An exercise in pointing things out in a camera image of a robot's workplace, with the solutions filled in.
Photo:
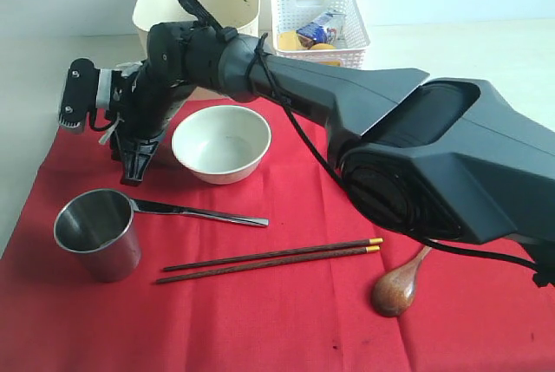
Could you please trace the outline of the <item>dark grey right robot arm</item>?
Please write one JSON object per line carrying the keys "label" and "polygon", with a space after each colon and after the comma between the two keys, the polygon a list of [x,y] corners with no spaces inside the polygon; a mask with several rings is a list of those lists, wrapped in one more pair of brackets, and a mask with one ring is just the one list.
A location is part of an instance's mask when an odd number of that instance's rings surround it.
{"label": "dark grey right robot arm", "polygon": [[265,98],[325,129],[325,170],[374,224],[452,253],[509,238],[554,275],[554,134],[490,82],[299,61],[185,22],[153,26],[146,60],[115,86],[117,144],[163,135],[196,88]]}

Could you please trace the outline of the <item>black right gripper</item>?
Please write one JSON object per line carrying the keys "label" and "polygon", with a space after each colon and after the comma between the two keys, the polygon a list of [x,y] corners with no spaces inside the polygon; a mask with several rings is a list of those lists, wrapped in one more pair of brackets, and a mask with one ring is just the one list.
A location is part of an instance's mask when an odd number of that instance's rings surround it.
{"label": "black right gripper", "polygon": [[110,136],[111,155],[121,161],[122,185],[138,186],[171,119],[191,96],[191,85],[184,81],[166,85],[144,62],[122,63],[111,73],[110,107],[119,118]]}

